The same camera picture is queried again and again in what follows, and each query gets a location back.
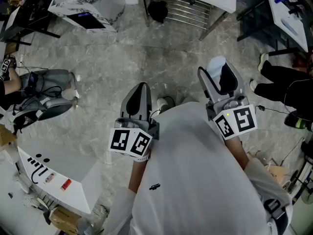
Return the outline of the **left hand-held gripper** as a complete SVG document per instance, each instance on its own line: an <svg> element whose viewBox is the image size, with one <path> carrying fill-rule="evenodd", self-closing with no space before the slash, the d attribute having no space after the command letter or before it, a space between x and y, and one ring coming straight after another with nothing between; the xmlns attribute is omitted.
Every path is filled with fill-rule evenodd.
<svg viewBox="0 0 313 235"><path fill-rule="evenodd" d="M108 150L133 159L146 159L152 140L159 139L159 123L150 119L151 90L147 83L137 84L121 104L120 118L110 131Z"/></svg>

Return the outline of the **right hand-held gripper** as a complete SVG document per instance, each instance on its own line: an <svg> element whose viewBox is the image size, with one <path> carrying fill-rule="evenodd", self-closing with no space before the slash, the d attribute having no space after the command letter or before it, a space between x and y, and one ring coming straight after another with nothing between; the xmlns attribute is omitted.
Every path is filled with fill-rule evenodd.
<svg viewBox="0 0 313 235"><path fill-rule="evenodd" d="M217 126L224 140L257 129L255 109L244 93L244 82L237 69L227 60L218 76L218 87L203 68L198 68L198 78L205 96L208 119Z"/></svg>

